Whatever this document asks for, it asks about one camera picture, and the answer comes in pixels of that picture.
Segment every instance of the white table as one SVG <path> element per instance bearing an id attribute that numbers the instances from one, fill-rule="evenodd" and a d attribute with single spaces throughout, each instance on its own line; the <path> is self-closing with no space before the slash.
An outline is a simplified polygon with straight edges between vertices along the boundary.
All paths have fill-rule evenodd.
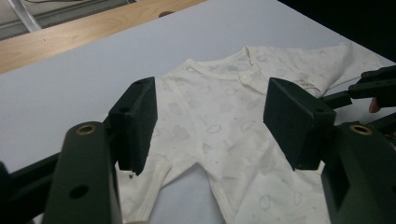
<path id="1" fill-rule="evenodd" d="M 0 76 L 0 160 L 14 172 L 59 152 L 69 128 L 102 118 L 132 82 L 188 58 L 212 61 L 245 45 L 315 49 L 344 41 L 275 0 L 208 0 Z M 153 224 L 222 222 L 197 166 L 162 189 L 150 217 Z"/>

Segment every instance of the shirt neckline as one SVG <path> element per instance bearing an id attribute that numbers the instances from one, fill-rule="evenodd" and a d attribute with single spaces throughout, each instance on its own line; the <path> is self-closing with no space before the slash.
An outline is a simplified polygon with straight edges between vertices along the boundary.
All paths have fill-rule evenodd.
<path id="1" fill-rule="evenodd" d="M 229 63 L 229 62 L 232 62 L 232 61 L 234 61 L 238 58 L 241 58 L 241 57 L 247 57 L 250 65 L 251 65 L 249 67 L 249 69 L 247 69 L 245 71 L 240 71 L 238 73 L 218 74 L 218 73 L 214 73 L 214 72 L 210 71 L 207 68 L 208 66 L 211 66 L 211 65 L 218 65 L 221 63 Z M 253 75 L 253 74 L 259 72 L 260 67 L 257 65 L 255 59 L 256 59 L 256 57 L 254 54 L 254 50 L 250 50 L 249 47 L 243 47 L 237 53 L 235 53 L 227 58 L 224 58 L 224 59 L 210 61 L 210 62 L 196 62 L 193 59 L 188 59 L 186 61 L 186 64 L 189 65 L 192 69 L 198 71 L 199 73 L 209 76 L 209 77 L 213 77 L 216 79 L 222 79 L 222 80 L 238 80 L 239 76 L 241 76 L 241 75 L 250 76 L 250 75 Z"/>

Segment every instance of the metal leg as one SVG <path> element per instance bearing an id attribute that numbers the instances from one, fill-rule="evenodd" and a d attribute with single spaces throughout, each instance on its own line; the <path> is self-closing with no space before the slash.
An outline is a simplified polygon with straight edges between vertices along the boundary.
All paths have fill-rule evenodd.
<path id="1" fill-rule="evenodd" d="M 18 17 L 21 19 L 23 24 L 29 30 L 29 32 L 34 32 L 41 30 L 41 26 L 35 20 L 35 18 L 27 10 L 26 6 L 21 2 L 21 0 L 8 0 L 12 9 L 17 13 Z"/>

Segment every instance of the wooden board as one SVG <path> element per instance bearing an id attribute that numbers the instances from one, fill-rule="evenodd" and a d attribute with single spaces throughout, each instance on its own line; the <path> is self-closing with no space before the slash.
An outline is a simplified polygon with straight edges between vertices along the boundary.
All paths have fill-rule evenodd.
<path id="1" fill-rule="evenodd" d="M 180 11 L 205 0 L 145 0 L 0 41 L 0 74 Z"/>

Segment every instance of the baby shirt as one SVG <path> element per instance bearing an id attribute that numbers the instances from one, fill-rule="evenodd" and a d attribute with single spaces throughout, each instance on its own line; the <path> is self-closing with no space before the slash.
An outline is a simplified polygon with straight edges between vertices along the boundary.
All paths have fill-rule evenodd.
<path id="1" fill-rule="evenodd" d="M 268 80 L 319 97 L 380 66 L 353 43 L 244 47 L 214 62 L 187 60 L 156 79 L 159 117 L 143 173 L 118 171 L 123 220 L 148 220 L 160 188 L 198 163 L 226 223 L 330 223 L 320 171 L 293 172 L 262 123 Z"/>

